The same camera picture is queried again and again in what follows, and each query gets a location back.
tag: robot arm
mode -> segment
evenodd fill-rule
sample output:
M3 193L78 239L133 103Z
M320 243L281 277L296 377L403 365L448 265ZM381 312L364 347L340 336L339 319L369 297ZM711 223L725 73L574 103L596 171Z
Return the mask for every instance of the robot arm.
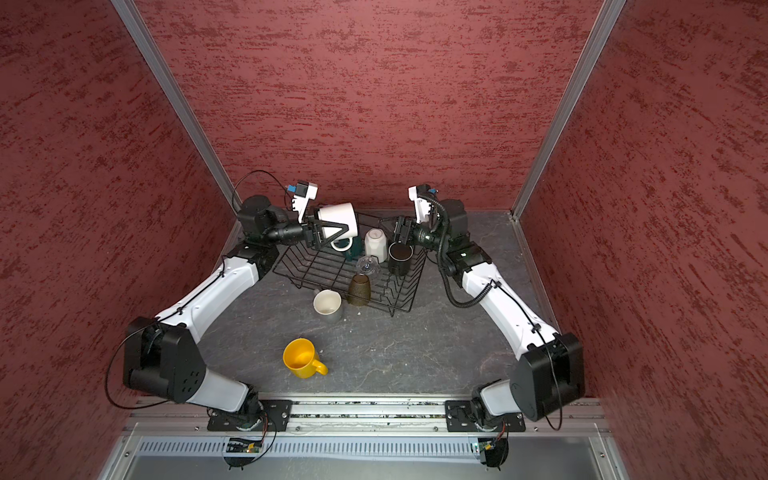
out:
M277 244L303 241L321 250L356 225L321 220L322 209L306 214L317 186L299 182L293 209L302 220L270 204L261 195L247 198L237 219L245 239L198 287L154 318L140 317L127 329L123 384L176 403L193 403L219 412L238 429L260 425L262 408L255 389L228 379L203 361L197 343L214 320L245 290L271 269Z
M436 193L426 184L409 189L416 225L399 220L395 240L412 241L437 251L438 268L451 303L462 308L482 306L518 359L509 380L476 389L472 402L475 421L482 428L493 427L502 415L513 412L522 412L536 421L584 396L584 363L577 338L571 333L560 335L523 302L504 281L491 257L470 241L462 202L438 202ZM435 207L432 210L441 217L439 221L429 218L424 204ZM448 276L473 300L455 300Z

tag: black wire dish rack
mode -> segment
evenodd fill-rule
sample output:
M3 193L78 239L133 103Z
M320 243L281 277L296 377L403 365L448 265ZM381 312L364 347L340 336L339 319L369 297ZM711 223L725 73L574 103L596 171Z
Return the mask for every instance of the black wire dish rack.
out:
M368 230L380 228L385 232L387 239L392 240L393 228L389 225L395 223L396 217L379 218L361 213L356 213L356 216L358 235L361 239L365 239ZM410 312L422 278L426 257L426 250L422 247L414 247L411 267L405 276L392 275L387 270L386 262L379 265L381 269L379 275L371 279L371 300L368 301L367 306L389 312L390 316L394 316L398 311ZM359 257L347 260L344 252L337 252L331 247L323 248L318 252L308 249L303 243L297 243L288 247L280 255L272 271L286 277L296 288L334 290L346 299L349 296L347 293L349 283L357 273L358 259Z

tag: mug handle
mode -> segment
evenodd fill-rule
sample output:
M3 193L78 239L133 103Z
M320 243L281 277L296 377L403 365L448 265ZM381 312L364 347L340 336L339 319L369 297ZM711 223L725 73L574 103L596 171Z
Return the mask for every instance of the mug handle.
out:
M336 242L339 241L339 240L344 240L344 239L343 238L339 238L339 239L336 239L333 242L331 242L331 247L333 247L333 249L335 251L337 251L337 252L346 252L347 250L352 248L352 239L351 238L349 239L349 242L347 243L346 247L344 247L344 248L338 248L336 246Z
M325 365L325 363L320 362L319 360L313 360L312 366L315 367L315 370L320 375L328 375L328 367Z

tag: yellow mug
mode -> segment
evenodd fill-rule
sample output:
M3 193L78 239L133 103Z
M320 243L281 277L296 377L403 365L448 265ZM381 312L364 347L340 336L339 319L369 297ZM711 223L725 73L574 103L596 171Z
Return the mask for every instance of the yellow mug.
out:
M315 346L307 339L295 339L283 351L283 363L300 379L308 379L315 372L328 373L328 367L320 362Z

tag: vent grille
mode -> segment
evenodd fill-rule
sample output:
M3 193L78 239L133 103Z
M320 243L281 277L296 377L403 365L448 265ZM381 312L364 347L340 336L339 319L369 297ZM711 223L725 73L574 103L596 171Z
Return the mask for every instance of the vent grille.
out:
M143 437L137 455L207 457L223 456L229 437ZM393 438L393 437L279 437L270 457L334 458L453 458L474 461L478 454L475 438ZM228 454L251 456L255 454Z

